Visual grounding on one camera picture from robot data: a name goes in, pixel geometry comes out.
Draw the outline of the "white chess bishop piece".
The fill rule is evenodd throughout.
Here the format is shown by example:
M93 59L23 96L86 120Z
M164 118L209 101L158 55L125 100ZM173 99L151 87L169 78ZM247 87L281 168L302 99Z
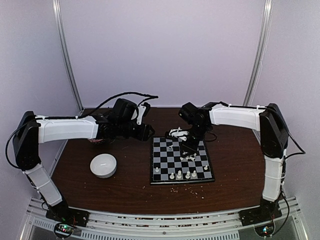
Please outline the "white chess bishop piece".
M185 178L186 178L186 179L190 179L190 177L191 177L190 174L191 174L190 171L187 171L187 173L186 173L186 175L185 175Z

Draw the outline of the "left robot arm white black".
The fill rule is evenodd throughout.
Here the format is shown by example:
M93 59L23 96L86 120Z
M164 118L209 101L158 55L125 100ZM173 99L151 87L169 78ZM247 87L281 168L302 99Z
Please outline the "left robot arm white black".
M151 106L119 98L110 111L87 116L46 117L33 111L24 113L12 136L16 166L22 170L61 222L72 218L60 193L39 157L39 144L72 139L106 140L117 137L147 141L155 134L143 122Z

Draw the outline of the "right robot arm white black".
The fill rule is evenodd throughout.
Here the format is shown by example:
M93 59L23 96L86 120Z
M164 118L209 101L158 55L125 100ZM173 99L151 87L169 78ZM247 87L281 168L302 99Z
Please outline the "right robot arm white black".
M226 125L260 133L260 147L265 160L265 179L258 207L242 210L243 223L270 221L278 215L279 197L285 178L285 158L289 133L282 113L275 103L268 106L243 107L222 102L209 102L196 107L188 102L178 112L191 128L179 136L183 158L193 156L213 126Z

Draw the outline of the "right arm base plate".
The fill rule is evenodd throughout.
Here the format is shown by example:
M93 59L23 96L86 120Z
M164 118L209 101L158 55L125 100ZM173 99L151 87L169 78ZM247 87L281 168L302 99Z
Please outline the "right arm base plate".
M269 222L273 218L279 218L282 216L282 212L278 209L270 212L262 207L241 210L238 214L243 227Z

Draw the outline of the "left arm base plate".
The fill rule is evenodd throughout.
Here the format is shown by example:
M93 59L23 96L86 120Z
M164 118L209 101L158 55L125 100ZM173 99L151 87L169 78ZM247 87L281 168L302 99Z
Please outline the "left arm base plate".
M47 219L51 219L57 222L62 222L68 224L70 226L76 227L86 227L88 220L89 220L90 213L85 210L79 210L70 208L67 211L66 216L57 216L56 214L52 213L52 211L47 210L45 217Z

